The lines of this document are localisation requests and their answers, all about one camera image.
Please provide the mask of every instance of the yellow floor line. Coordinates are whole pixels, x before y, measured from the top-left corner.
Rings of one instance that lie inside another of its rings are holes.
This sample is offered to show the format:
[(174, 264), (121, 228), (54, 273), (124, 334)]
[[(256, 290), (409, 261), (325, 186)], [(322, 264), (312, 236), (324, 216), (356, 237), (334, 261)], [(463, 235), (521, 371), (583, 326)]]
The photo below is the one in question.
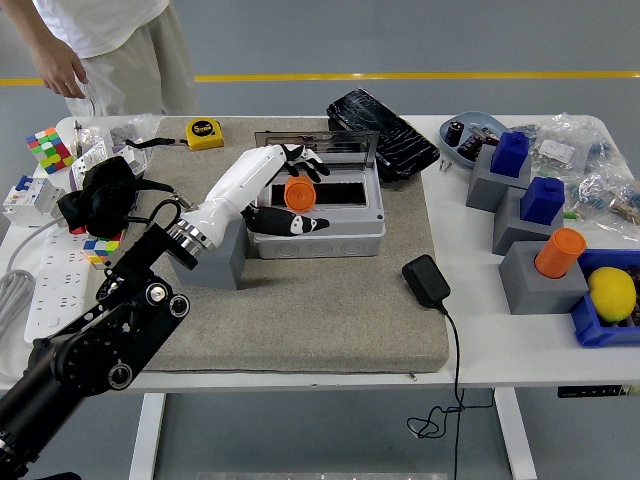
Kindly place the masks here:
[[(309, 82), (361, 80), (551, 80), (640, 78), (640, 70), (530, 72), (371, 72), (371, 73), (256, 73), (196, 75), (199, 83)], [(0, 78), (0, 86), (41, 85), (39, 78)]]

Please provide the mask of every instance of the blue tray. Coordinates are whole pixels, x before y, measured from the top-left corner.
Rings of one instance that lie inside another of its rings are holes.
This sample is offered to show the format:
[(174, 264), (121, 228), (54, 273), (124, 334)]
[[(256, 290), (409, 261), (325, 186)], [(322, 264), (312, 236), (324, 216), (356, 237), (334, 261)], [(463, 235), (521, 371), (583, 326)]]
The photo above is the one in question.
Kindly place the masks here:
[[(455, 147), (447, 145), (447, 142), (445, 142), (444, 140), (447, 136), (447, 130), (449, 129), (449, 124), (451, 122), (460, 122), (464, 125), (460, 143), (458, 143), (458, 145), (456, 145)], [(489, 130), (491, 130), (498, 138), (500, 138), (500, 136), (505, 132), (511, 133), (511, 129), (505, 127), (491, 115), (483, 112), (464, 112), (444, 122), (440, 127), (440, 140), (442, 141), (442, 145), (444, 149), (451, 154), (456, 162), (466, 168), (475, 167), (476, 162), (467, 160), (462, 155), (460, 155), (458, 153), (458, 147), (462, 145), (469, 137), (474, 135), (473, 131), (471, 130), (472, 124), (478, 125), (480, 129), (484, 127), (489, 128)]]
[[(578, 264), (585, 278), (600, 267), (624, 270), (629, 265), (640, 265), (640, 250), (587, 249), (578, 258)], [(640, 345), (640, 327), (602, 325), (588, 293), (573, 307), (571, 318), (576, 326), (576, 339), (583, 347)]]

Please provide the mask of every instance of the gray floor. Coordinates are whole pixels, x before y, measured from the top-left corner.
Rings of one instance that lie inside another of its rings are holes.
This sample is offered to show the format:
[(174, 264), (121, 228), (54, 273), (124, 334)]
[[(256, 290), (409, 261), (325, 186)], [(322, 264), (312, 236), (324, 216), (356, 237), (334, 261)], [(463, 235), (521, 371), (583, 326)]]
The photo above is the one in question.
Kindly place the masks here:
[[(640, 71), (637, 0), (176, 0), (197, 74)], [(28, 50), (0, 13), (0, 78), (32, 78)], [(430, 80), (201, 83), (202, 113), (322, 115), (362, 86), (401, 114), (588, 114), (602, 119), (636, 177), (640, 80)], [(68, 116), (42, 87), (0, 87), (0, 191), (35, 160), (24, 138)], [(486, 391), (473, 396), (486, 398)], [(638, 397), (518, 396), (541, 479), (638, 478)], [(313, 392), (171, 396), (157, 478), (205, 470), (387, 470), (452, 474), (453, 432), (416, 440), (407, 416), (450, 392)], [(45, 450), (33, 475), (72, 469), (126, 478), (137, 395), (91, 399)], [(509, 478), (495, 410), (465, 412), (460, 478)]]

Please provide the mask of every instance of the yellow lemon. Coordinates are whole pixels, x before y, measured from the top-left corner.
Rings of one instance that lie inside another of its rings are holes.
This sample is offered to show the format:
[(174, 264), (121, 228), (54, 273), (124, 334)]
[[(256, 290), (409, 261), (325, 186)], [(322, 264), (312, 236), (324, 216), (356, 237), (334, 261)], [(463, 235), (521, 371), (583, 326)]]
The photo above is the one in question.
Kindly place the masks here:
[(636, 304), (633, 280), (624, 270), (600, 267), (587, 280), (596, 312), (606, 322), (624, 320)]

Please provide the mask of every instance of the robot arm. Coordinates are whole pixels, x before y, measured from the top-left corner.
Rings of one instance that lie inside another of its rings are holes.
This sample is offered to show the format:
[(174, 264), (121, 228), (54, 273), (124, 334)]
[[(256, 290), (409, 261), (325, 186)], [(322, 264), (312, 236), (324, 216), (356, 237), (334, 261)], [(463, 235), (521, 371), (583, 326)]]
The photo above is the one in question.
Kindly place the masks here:
[[(56, 334), (34, 341), (24, 376), (0, 399), (1, 479), (23, 477), (26, 465), (38, 458), (85, 397), (127, 388), (186, 317), (187, 297), (174, 293), (151, 270), (164, 252), (193, 269), (202, 250), (220, 245), (232, 220), (244, 217), (250, 227), (264, 230), (272, 221), (300, 224), (302, 217), (291, 212), (251, 205), (282, 167), (297, 175), (297, 166), (318, 181), (318, 172), (329, 174), (302, 146), (245, 152), (205, 201), (182, 214), (168, 231), (153, 223), (147, 228), (106, 271), (96, 306)], [(289, 228), (291, 234), (328, 226), (321, 219), (310, 220), (304, 218), (306, 230), (298, 224)]]
[(310, 219), (286, 210), (255, 207), (251, 202), (281, 168), (298, 176), (301, 167), (319, 182), (329, 175), (322, 160), (302, 145), (270, 145), (244, 152), (226, 171), (196, 209), (181, 216), (169, 232), (189, 251), (212, 250), (222, 243), (227, 225), (245, 218), (250, 230), (271, 235), (292, 236), (329, 226), (324, 219)]

